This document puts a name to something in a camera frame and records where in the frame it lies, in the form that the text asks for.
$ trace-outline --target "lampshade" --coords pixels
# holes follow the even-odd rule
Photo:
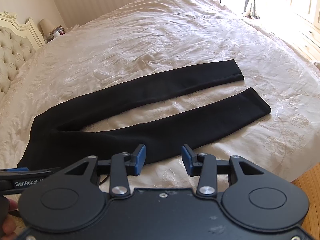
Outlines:
[[[47,18],[44,18],[40,21],[40,26],[42,28],[44,36],[47,36],[49,32],[53,31],[56,28]]]

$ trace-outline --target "carved headboard frame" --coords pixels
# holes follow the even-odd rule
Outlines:
[[[0,26],[11,29],[15,34],[21,37],[28,38],[35,50],[38,50],[45,44],[42,34],[31,17],[26,20],[25,24],[17,23],[16,19],[16,14],[4,11],[3,13],[0,13]]]

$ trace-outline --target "wrinkled fabric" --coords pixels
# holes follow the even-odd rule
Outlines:
[[[320,72],[217,0],[138,0],[39,49],[0,104],[0,167],[16,166],[34,117],[58,103],[144,75],[229,59],[237,62],[243,82],[138,107],[83,130],[150,122],[252,87],[271,114],[195,151],[224,160],[240,155],[282,178],[296,179],[320,161]],[[146,165],[139,177],[129,178],[131,188],[194,188],[197,180],[187,176],[179,156]],[[219,176],[218,189],[225,186]],[[101,188],[107,190],[108,183]]]

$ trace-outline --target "tufted headboard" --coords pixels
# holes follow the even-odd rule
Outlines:
[[[7,11],[0,13],[0,101],[19,68],[45,44],[31,18],[23,25],[16,18]]]

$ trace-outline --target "human hand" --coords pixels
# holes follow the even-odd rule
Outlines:
[[[10,202],[9,211],[16,210],[18,208],[18,203],[15,202],[12,199],[8,199]],[[1,240],[13,240],[17,237],[16,233],[14,233],[14,230],[16,230],[17,225],[12,218],[12,216],[8,215],[7,218],[4,220],[2,229],[5,233],[5,236],[1,238]]]

